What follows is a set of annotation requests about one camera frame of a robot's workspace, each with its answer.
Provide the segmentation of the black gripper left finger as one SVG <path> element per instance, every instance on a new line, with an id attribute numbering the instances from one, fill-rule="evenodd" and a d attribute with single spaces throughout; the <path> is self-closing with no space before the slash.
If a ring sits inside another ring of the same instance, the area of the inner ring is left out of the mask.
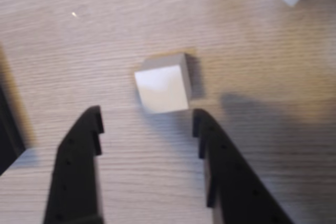
<path id="1" fill-rule="evenodd" d="M 91 106 L 60 142 L 44 223 L 103 223 L 96 157 L 104 132 L 100 106 Z"/>

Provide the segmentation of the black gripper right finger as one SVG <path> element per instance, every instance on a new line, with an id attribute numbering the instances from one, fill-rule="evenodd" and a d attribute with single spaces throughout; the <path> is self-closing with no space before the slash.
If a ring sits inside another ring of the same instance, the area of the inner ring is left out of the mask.
<path id="1" fill-rule="evenodd" d="M 205 110 L 193 111 L 193 137 L 204 161 L 206 206 L 214 223 L 292 223 L 233 141 Z"/>

